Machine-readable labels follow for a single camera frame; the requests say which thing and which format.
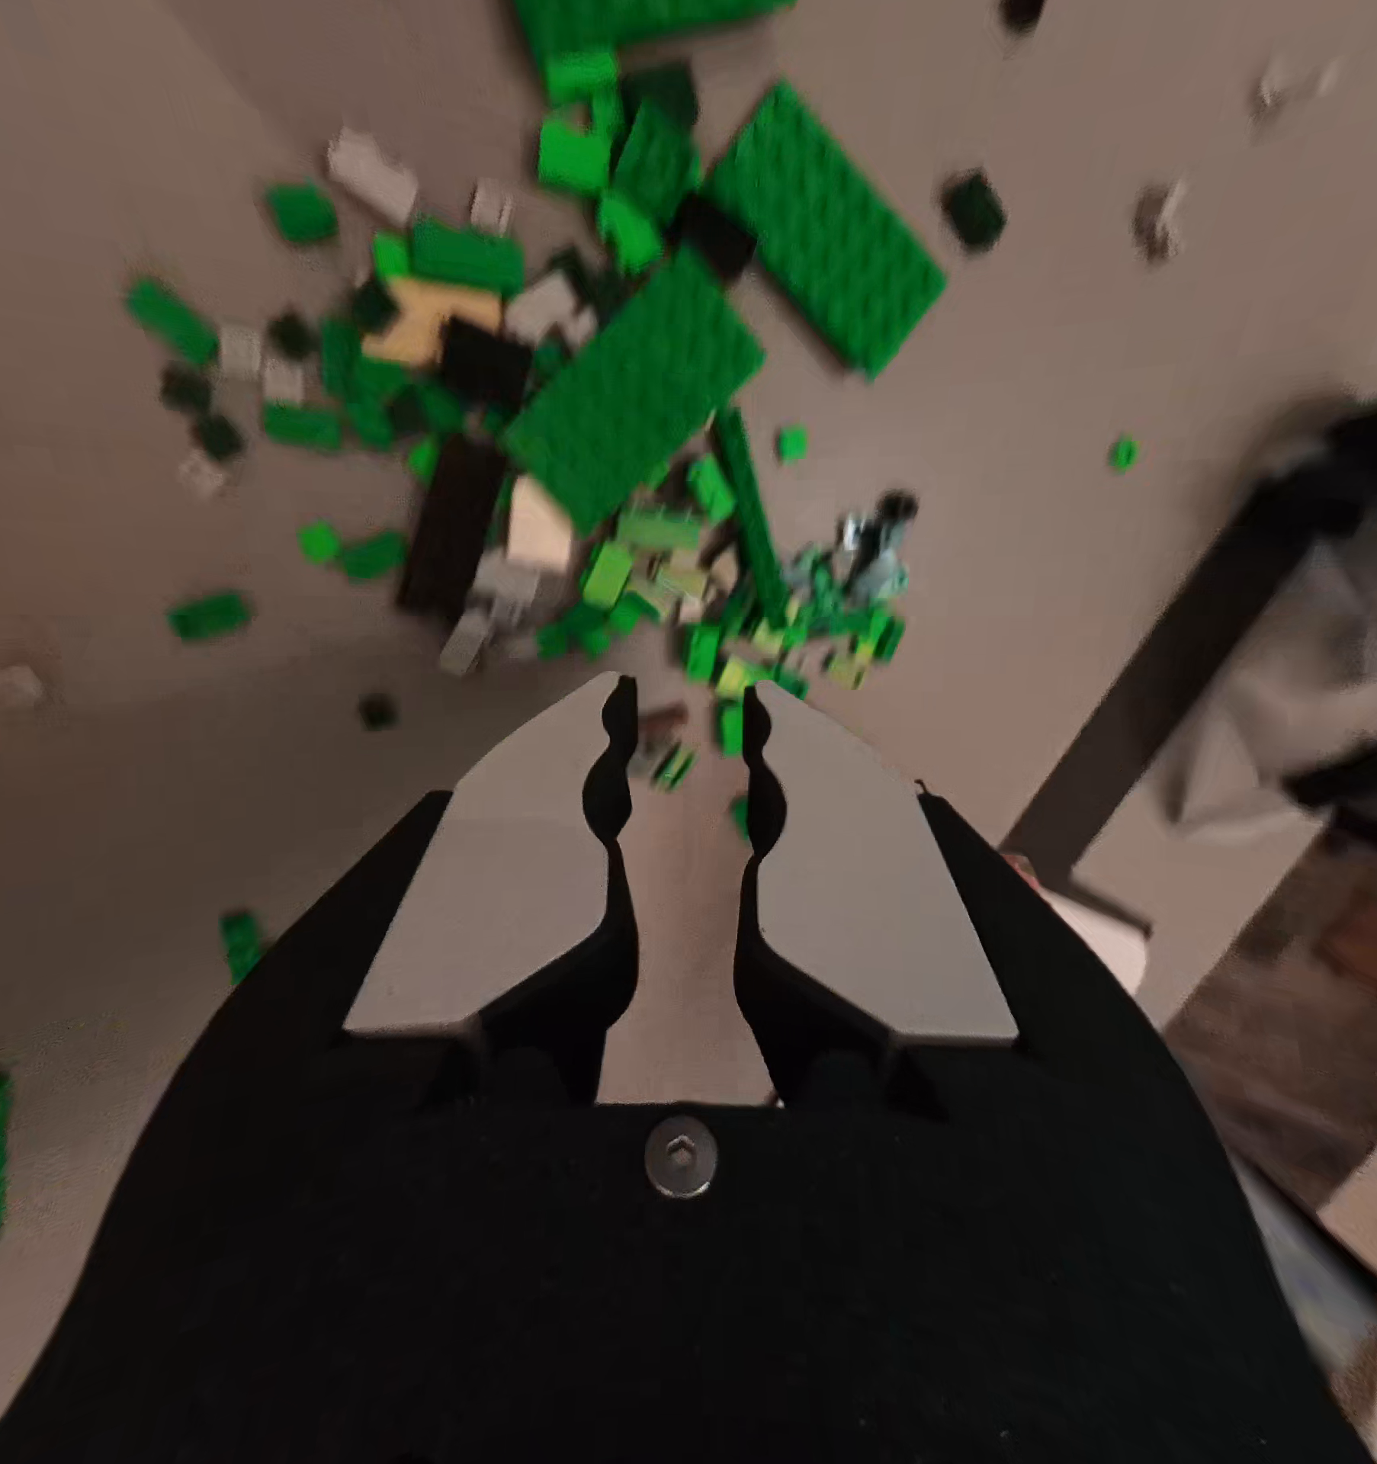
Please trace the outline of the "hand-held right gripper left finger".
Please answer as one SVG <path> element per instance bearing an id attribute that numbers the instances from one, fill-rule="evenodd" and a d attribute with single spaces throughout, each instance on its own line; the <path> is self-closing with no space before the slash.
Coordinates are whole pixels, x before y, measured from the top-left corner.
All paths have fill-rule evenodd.
<path id="1" fill-rule="evenodd" d="M 569 1103 L 598 1103 L 605 1038 L 640 981 L 621 853 L 638 737 L 638 686 L 605 672 L 458 780 L 359 985 L 350 1038 L 465 1039 L 482 1071 L 532 1050 Z"/>

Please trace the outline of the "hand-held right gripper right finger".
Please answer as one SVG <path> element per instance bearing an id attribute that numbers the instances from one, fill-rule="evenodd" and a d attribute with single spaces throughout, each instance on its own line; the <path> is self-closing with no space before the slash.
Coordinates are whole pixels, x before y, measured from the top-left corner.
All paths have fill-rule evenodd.
<path id="1" fill-rule="evenodd" d="M 744 696 L 738 1007 L 782 1103 L 884 1095 L 1019 1024 L 913 782 L 779 684 Z"/>

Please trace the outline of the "pile of lego pieces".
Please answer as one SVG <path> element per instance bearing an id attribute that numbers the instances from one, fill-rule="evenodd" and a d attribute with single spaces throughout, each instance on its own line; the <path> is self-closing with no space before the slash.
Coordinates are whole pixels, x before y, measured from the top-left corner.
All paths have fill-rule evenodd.
<path id="1" fill-rule="evenodd" d="M 324 180 L 261 193 L 276 243 L 324 254 L 340 204 L 376 222 L 332 311 L 222 323 L 162 276 L 123 290 L 162 350 L 160 403 L 183 419 L 183 478 L 222 493 L 244 464 L 241 398 L 261 439 L 333 459 L 392 459 L 415 487 L 409 527 L 297 531 L 304 562 L 445 631 L 444 675 L 489 654 L 598 657 L 663 628 L 712 741 L 739 759 L 747 700 L 808 694 L 808 663 L 856 691 L 904 637 L 904 534 L 888 492 L 830 544 L 786 552 L 754 464 L 742 394 L 768 350 L 734 290 L 760 271 L 874 382 L 946 276 L 803 94 L 772 83 L 716 155 L 700 148 L 688 55 L 642 48 L 772 24 L 793 3 L 506 3 L 543 84 L 532 180 L 583 211 L 578 246 L 528 262 L 517 196 L 486 178 L 454 224 L 375 137 L 340 129 Z"/>

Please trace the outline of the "dark green lego brick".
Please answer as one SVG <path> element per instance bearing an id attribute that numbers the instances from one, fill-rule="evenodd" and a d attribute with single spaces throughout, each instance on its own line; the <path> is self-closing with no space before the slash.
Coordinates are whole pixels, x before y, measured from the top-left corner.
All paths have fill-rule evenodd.
<path id="1" fill-rule="evenodd" d="M 1006 229 L 1006 211 L 984 169 L 953 176 L 940 190 L 940 211 L 971 257 L 991 252 Z"/>

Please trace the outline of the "black and white device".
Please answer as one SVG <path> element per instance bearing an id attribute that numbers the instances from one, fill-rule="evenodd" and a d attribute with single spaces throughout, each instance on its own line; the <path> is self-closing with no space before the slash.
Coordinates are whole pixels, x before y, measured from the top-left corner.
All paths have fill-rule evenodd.
<path id="1" fill-rule="evenodd" d="M 1179 736 L 1172 828 L 1239 842 L 1338 799 L 1377 760 L 1377 403 L 1279 453 L 1247 524 L 1294 549 Z"/>

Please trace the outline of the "white lego bracket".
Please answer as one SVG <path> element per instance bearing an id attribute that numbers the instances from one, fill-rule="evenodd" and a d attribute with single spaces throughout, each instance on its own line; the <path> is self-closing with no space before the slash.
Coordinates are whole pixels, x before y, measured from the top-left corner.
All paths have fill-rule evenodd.
<path id="1" fill-rule="evenodd" d="M 1297 107 L 1327 98 L 1338 84 L 1340 68 L 1340 58 L 1304 74 L 1291 74 L 1281 59 L 1269 61 L 1250 94 L 1250 121 L 1265 129 Z"/>

